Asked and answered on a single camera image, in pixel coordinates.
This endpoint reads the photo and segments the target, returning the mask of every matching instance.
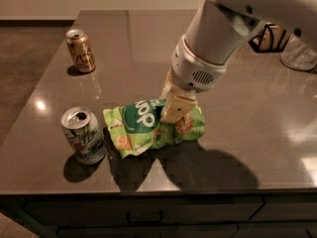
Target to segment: brown floor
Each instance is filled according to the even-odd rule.
[[[49,65],[69,25],[0,25],[0,145]],[[0,238],[38,238],[0,214]]]

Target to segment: can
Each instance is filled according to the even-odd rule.
[[[106,155],[96,116],[86,107],[73,107],[61,117],[61,126],[77,160],[85,165],[99,162]]]
[[[73,64],[78,71],[87,73],[96,68],[95,58],[86,31],[82,29],[69,30],[66,33],[66,42]]]

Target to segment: snack bag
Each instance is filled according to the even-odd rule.
[[[203,135],[205,121],[199,107],[176,124],[163,124],[159,118],[164,106],[164,100],[154,99],[103,111],[111,140],[122,159]]]

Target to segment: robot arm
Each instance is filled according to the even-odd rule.
[[[161,121],[175,123],[225,73],[230,55],[265,22],[293,32],[317,50],[317,0],[205,0],[171,58]]]

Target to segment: can lid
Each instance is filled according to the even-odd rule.
[[[79,129],[91,120],[91,112],[86,107],[68,109],[61,117],[61,125],[67,129]]]
[[[86,34],[86,31],[82,29],[71,29],[67,32],[66,36],[70,39],[79,39],[84,37]]]

